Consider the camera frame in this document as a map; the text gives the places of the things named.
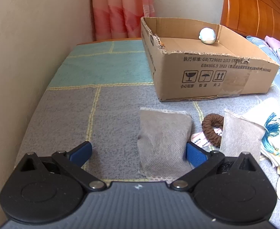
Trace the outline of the grey fabric sachet bag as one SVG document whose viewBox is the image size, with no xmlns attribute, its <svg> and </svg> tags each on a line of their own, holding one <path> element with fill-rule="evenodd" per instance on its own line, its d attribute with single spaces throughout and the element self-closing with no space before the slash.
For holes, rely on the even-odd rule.
<svg viewBox="0 0 280 229">
<path fill-rule="evenodd" d="M 186 160 L 193 119 L 186 111 L 140 108 L 139 172 L 150 179 L 175 180 L 191 171 Z"/>
</svg>

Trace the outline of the white and blue plush toy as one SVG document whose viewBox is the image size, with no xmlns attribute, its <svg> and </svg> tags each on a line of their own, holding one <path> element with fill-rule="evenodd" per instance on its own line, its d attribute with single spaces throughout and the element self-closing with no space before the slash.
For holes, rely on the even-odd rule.
<svg viewBox="0 0 280 229">
<path fill-rule="evenodd" d="M 216 33 L 212 28 L 205 27 L 200 30 L 198 38 L 204 44 L 214 44 L 216 41 Z"/>
</svg>

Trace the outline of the white printed card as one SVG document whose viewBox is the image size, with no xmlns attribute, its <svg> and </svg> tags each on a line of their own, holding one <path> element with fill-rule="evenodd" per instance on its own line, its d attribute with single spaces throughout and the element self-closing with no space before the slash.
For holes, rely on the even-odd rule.
<svg viewBox="0 0 280 229">
<path fill-rule="evenodd" d="M 219 150 L 219 147 L 213 146 L 205 137 L 203 132 L 194 133 L 191 135 L 191 142 L 207 152 Z"/>
</svg>

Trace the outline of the open cardboard box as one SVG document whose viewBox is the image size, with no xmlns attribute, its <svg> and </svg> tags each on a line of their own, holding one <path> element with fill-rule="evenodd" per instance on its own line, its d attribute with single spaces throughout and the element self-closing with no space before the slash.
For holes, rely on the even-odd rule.
<svg viewBox="0 0 280 229">
<path fill-rule="evenodd" d="M 205 27 L 215 31 L 214 44 L 198 38 Z M 259 47 L 220 24 L 143 17 L 141 33 L 161 101 L 264 94 L 279 70 Z"/>
</svg>

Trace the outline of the blue floral bed sheet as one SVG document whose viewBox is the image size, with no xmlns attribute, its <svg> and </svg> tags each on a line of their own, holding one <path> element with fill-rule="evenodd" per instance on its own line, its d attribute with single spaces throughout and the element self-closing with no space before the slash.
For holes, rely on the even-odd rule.
<svg viewBox="0 0 280 229">
<path fill-rule="evenodd" d="M 280 65 L 280 61 L 276 55 L 276 53 L 273 51 L 273 49 L 269 46 L 267 42 L 265 42 L 265 39 L 259 39 L 257 37 L 253 36 L 247 36 L 247 40 L 258 46 L 262 51 L 264 51 L 272 60 L 276 61 Z M 274 80 L 275 84 L 279 86 L 280 88 L 280 69 L 277 72 L 277 75 Z"/>
</svg>

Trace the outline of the pink patterned curtain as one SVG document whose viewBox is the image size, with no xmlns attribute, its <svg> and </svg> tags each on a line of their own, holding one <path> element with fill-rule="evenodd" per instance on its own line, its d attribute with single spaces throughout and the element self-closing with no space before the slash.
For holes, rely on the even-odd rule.
<svg viewBox="0 0 280 229">
<path fill-rule="evenodd" d="M 154 17 L 153 0 L 92 0 L 96 40 L 139 38 L 141 18 Z"/>
</svg>

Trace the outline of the wooden bed headboard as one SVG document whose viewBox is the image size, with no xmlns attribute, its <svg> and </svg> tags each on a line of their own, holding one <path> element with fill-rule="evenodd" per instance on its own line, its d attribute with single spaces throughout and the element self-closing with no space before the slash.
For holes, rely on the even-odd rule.
<svg viewBox="0 0 280 229">
<path fill-rule="evenodd" d="M 280 41 L 280 0 L 224 0 L 221 25 L 243 36 Z"/>
</svg>

